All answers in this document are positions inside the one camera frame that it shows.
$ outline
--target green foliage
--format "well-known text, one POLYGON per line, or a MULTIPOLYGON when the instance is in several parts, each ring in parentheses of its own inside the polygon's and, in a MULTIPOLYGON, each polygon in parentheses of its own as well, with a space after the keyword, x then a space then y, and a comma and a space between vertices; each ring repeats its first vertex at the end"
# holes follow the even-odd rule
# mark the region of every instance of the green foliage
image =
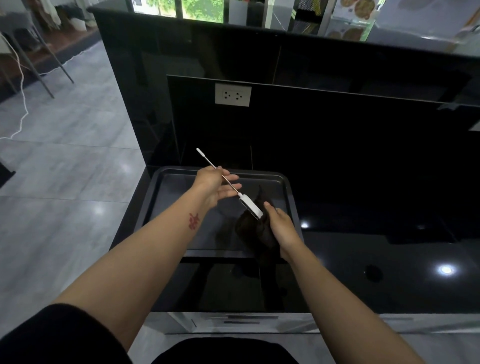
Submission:
POLYGON ((175 0, 147 0, 150 6, 156 6, 161 13, 175 12, 175 0))
POLYGON ((182 6, 192 19, 223 23, 223 1, 182 0, 182 6))

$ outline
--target wrist tattoo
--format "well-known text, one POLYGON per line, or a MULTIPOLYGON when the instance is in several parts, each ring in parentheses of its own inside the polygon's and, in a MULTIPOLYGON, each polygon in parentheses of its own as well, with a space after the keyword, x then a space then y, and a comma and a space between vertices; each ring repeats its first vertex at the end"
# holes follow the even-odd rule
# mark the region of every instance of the wrist tattoo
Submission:
POLYGON ((188 225, 190 230, 195 230, 197 228, 199 221, 200 221, 200 218, 198 217, 198 214, 196 214, 195 216, 190 214, 190 224, 188 225))

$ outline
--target left hand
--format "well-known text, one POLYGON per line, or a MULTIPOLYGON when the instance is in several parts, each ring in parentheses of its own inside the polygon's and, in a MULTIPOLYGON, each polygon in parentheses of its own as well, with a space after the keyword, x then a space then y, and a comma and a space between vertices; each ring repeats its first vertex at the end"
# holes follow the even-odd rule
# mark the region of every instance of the left hand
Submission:
MULTIPOLYGON (((225 181, 222 175, 230 182, 236 181, 239 178, 236 174, 230 174, 228 170, 223 169, 221 166, 218 166, 217 169, 208 166, 197 172, 192 189, 204 194, 205 203, 208 208, 215 207, 218 200, 222 198, 237 195, 229 184, 222 185, 222 182, 225 181)), ((233 183, 233 185, 237 190, 241 188, 241 183, 233 183)))

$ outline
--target white outlet plate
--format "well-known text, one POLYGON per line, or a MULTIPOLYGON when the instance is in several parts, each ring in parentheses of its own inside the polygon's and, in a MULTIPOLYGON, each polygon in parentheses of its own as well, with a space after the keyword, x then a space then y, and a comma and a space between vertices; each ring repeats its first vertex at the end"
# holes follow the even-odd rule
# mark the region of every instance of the white outlet plate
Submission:
POLYGON ((250 106, 250 86, 215 84, 215 103, 233 106, 250 106))

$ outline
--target hand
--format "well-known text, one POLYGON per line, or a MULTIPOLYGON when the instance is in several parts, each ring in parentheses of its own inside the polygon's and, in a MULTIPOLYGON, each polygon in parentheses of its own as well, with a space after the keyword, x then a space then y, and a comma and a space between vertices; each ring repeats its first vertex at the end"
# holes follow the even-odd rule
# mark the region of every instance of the hand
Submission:
POLYGON ((295 226, 290 216, 283 212, 280 208, 274 208, 268 202, 264 202, 265 209, 270 217, 270 227, 280 244, 280 255, 287 262, 291 263, 291 252, 295 247, 303 246, 295 226))
MULTIPOLYGON (((236 181, 239 178, 236 174, 230 174, 229 171, 223 169, 221 166, 218 166, 217 169, 208 166, 197 172, 192 189, 204 194, 205 203, 208 208, 215 207, 218 200, 222 198, 237 195, 229 184, 222 185, 222 182, 225 181, 222 175, 230 182, 236 181)), ((235 183, 233 185, 237 190, 241 188, 241 183, 235 183)))

